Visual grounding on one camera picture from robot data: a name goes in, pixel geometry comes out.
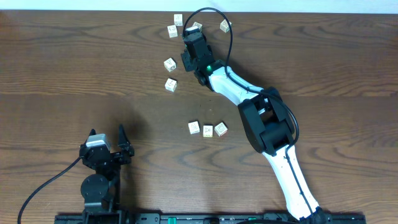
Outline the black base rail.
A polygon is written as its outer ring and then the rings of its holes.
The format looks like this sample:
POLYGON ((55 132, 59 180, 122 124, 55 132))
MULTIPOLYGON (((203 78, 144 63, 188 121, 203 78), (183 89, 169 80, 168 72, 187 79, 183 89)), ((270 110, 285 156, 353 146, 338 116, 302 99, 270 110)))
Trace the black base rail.
POLYGON ((55 224, 84 224, 84 223, 126 223, 126 224, 223 224, 223 223, 300 223, 288 213, 254 214, 207 214, 182 215, 159 213, 114 213, 100 215, 57 215, 55 224))

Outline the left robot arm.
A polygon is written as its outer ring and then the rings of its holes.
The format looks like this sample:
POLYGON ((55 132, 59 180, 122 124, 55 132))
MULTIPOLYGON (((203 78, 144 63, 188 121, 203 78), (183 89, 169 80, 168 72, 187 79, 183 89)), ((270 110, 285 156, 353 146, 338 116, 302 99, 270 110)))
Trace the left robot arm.
POLYGON ((83 223, 131 222, 130 213, 120 207, 120 173, 121 166, 131 163, 134 148, 123 125, 119 126, 118 138, 120 151, 111 152, 106 135, 92 129, 85 143, 80 146, 79 158, 85 166, 95 171, 80 187, 85 200, 83 223))

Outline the wooden block red side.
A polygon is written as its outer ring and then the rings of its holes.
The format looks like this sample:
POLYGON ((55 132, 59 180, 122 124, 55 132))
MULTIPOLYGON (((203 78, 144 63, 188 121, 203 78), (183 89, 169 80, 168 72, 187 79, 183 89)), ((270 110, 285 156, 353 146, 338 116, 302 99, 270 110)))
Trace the wooden block red side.
POLYGON ((228 128, 226 127, 226 125, 224 124, 224 122, 221 122, 219 124, 217 124, 214 128, 216 134, 221 137, 222 135, 224 135, 225 133, 227 133, 228 128))

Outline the wooden block yellow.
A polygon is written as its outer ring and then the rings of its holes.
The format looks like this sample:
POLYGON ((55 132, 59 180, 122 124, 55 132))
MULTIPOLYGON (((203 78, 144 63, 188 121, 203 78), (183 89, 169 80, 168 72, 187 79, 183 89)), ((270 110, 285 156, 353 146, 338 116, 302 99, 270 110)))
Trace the wooden block yellow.
POLYGON ((212 125, 204 125, 203 126, 203 137, 204 138, 212 138, 213 137, 213 126, 212 125))

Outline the wooden block green side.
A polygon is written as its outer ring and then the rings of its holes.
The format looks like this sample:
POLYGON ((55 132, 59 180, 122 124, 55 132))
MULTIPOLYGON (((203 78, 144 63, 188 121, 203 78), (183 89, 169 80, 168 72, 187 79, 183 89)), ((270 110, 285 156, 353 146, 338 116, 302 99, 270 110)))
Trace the wooden block green side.
POLYGON ((200 23, 198 23, 198 22, 194 22, 193 23, 193 25, 192 25, 192 27, 194 28, 194 29, 199 29, 200 30, 200 32, 202 31, 202 24, 200 24, 200 23))

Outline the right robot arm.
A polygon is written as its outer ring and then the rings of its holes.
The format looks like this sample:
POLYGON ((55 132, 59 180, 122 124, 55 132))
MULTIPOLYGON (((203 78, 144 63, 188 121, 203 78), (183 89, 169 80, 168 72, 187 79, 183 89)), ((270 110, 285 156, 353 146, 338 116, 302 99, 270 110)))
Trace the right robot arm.
POLYGON ((235 74, 226 62, 215 60, 199 29, 186 30, 183 41, 186 71, 193 71, 201 85, 238 107, 246 137, 255 151, 269 161, 288 212, 299 223, 326 223, 326 215, 310 192, 297 161, 297 120, 279 92, 273 87, 254 86, 235 74))

